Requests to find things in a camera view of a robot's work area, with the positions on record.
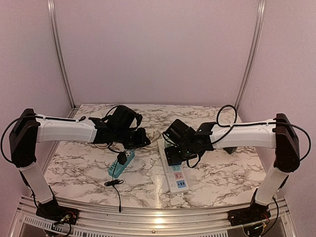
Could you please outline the blue cube socket adapter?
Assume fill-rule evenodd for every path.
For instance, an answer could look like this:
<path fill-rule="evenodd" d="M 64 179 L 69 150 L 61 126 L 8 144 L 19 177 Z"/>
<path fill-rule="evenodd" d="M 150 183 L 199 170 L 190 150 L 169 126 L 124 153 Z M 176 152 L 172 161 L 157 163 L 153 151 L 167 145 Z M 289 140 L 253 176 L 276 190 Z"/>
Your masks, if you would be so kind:
<path fill-rule="evenodd" d="M 178 158 L 171 158 L 167 160 L 169 166 L 181 165 L 183 160 Z"/>

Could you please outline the long white power strip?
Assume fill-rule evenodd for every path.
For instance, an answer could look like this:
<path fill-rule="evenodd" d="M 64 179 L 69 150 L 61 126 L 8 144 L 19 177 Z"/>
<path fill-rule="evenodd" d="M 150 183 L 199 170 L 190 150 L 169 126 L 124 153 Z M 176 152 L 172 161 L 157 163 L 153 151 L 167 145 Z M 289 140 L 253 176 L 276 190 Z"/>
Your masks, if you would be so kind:
<path fill-rule="evenodd" d="M 185 176 L 185 172 L 181 165 L 169 166 L 165 154 L 165 142 L 163 139 L 157 140 L 158 151 L 169 187 L 169 192 L 172 195 L 186 193 L 189 191 L 189 184 Z"/>

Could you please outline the dark green dragon cube adapter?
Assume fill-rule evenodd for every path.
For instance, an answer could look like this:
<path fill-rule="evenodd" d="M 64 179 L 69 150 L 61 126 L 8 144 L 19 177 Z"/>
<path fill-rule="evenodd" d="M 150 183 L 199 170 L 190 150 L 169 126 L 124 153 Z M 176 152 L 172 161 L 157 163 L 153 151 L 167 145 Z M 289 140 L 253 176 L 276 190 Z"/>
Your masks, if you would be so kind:
<path fill-rule="evenodd" d="M 224 148 L 224 150 L 228 153 L 228 154 L 232 154 L 234 153 L 236 150 L 237 150 L 237 147 L 227 147 L 227 148 Z"/>

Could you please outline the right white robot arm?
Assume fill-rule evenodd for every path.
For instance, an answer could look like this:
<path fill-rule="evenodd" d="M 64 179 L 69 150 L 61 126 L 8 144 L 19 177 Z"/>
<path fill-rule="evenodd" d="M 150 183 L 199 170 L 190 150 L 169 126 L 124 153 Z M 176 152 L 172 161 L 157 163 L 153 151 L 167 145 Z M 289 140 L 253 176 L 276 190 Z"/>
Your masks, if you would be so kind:
<path fill-rule="evenodd" d="M 244 216 L 255 221 L 264 213 L 275 193 L 282 188 L 290 173 L 296 171 L 306 156 L 300 155 L 299 138 L 295 130 L 307 131 L 291 124 L 285 114 L 279 113 L 273 119 L 251 123 L 223 125 L 218 120 L 205 122 L 197 130 L 176 119 L 162 133 L 168 164 L 188 163 L 201 157 L 207 151 L 234 149 L 238 147 L 263 147 L 275 150 L 275 161 L 269 168 L 262 184 L 255 191 L 251 205 Z"/>

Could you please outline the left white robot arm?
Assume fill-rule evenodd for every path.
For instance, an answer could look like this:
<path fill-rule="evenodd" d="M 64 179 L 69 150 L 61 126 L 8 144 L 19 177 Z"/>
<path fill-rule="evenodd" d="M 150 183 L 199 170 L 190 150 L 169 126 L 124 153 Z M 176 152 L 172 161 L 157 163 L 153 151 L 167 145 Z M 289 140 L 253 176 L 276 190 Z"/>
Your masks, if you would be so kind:
<path fill-rule="evenodd" d="M 122 144 L 125 150 L 150 145 L 146 130 L 141 128 L 142 115 L 124 105 L 114 106 L 103 118 L 57 118 L 25 109 L 4 130 L 9 133 L 10 158 L 26 185 L 38 199 L 38 210 L 50 219 L 62 216 L 53 191 L 41 172 L 35 155 L 36 145 L 47 141 L 76 141 L 89 144 Z"/>

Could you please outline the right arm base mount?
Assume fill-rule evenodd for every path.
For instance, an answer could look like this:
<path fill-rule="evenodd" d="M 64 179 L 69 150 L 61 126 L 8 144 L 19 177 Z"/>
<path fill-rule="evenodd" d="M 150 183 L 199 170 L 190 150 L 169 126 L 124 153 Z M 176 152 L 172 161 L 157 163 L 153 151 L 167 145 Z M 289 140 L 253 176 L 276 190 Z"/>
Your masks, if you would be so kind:
<path fill-rule="evenodd" d="M 264 219 L 269 219 L 270 217 L 271 213 L 267 210 L 251 211 L 249 208 L 241 208 L 228 211 L 228 221 L 230 222 L 231 226 L 249 224 Z"/>

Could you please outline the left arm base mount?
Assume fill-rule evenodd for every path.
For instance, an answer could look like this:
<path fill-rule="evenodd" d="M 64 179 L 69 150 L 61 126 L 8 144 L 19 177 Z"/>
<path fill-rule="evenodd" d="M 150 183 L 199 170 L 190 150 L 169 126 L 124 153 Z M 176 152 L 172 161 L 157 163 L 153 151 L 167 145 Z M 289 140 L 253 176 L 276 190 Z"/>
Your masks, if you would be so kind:
<path fill-rule="evenodd" d="M 43 211 L 38 208 L 36 211 L 36 215 L 58 223 L 62 218 L 66 217 L 66 215 L 70 215 L 67 220 L 71 225 L 75 225 L 79 215 L 79 210 L 75 208 L 61 206 L 55 214 L 44 214 Z"/>

